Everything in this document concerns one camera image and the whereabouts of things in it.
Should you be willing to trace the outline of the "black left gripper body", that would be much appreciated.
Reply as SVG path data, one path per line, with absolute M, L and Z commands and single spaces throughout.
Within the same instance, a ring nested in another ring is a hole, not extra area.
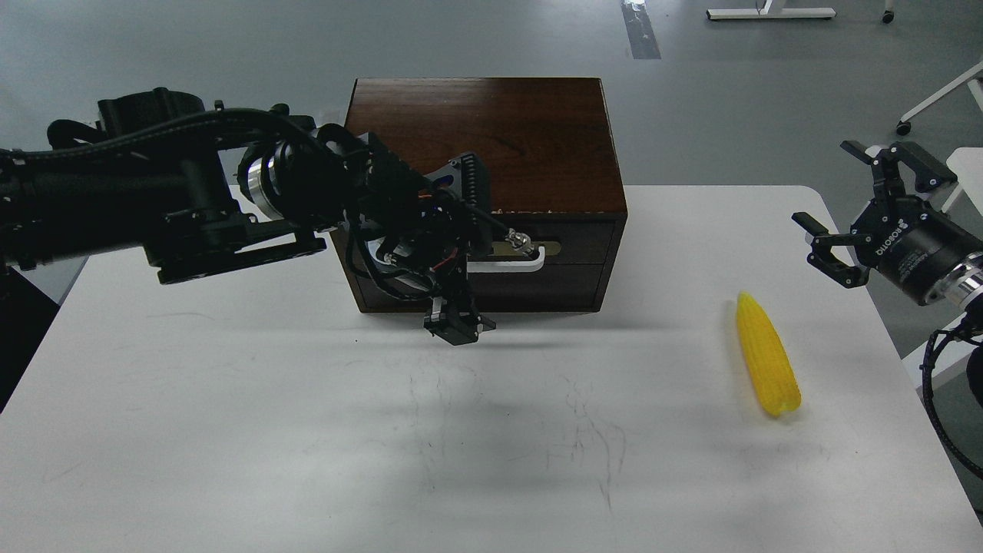
M 400 302 L 473 304 L 470 256 L 492 251 L 487 196 L 364 198 L 346 206 L 346 270 Z

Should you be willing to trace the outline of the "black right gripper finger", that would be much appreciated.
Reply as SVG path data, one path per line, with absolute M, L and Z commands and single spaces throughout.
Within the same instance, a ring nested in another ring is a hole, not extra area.
M 914 194 L 923 200 L 958 183 L 958 176 L 947 164 L 914 141 L 895 141 L 888 147 L 874 146 L 873 155 L 868 154 L 869 147 L 859 141 L 842 141 L 840 148 L 871 167 L 875 202 L 888 202 L 907 194 L 900 167 L 912 171 Z
M 827 277 L 845 288 L 866 286 L 870 269 L 867 266 L 850 266 L 840 260 L 833 247 L 861 247 L 870 244 L 867 233 L 836 234 L 805 211 L 791 214 L 791 220 L 806 231 L 811 246 L 807 262 Z

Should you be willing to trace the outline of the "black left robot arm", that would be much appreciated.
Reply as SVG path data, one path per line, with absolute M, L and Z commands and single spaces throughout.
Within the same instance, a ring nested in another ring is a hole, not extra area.
M 326 249 L 401 302 L 432 301 L 424 327 L 451 344 L 495 322 L 478 311 L 471 257 L 507 227 L 489 213 L 474 154 L 452 175 L 414 171 L 373 133 L 271 109 L 206 109 L 155 88 L 98 104 L 95 126 L 57 120 L 48 151 L 2 152 L 2 276 L 140 247 L 161 283 L 236 272 Z

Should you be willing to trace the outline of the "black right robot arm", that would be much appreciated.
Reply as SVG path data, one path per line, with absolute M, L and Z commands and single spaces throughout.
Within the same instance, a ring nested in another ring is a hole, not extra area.
M 925 344 L 920 363 L 923 405 L 941 444 L 973 476 L 981 466 L 949 438 L 934 402 L 932 378 L 949 343 L 971 344 L 965 367 L 974 398 L 981 398 L 982 243 L 943 211 L 930 196 L 954 185 L 956 174 L 914 141 L 866 147 L 840 144 L 872 172 L 873 196 L 847 233 L 832 233 L 814 217 L 797 211 L 793 220 L 809 238 L 808 263 L 840 286 L 866 286 L 870 272 L 881 273 L 920 306 L 947 299 L 963 317 L 952 329 L 937 329 Z

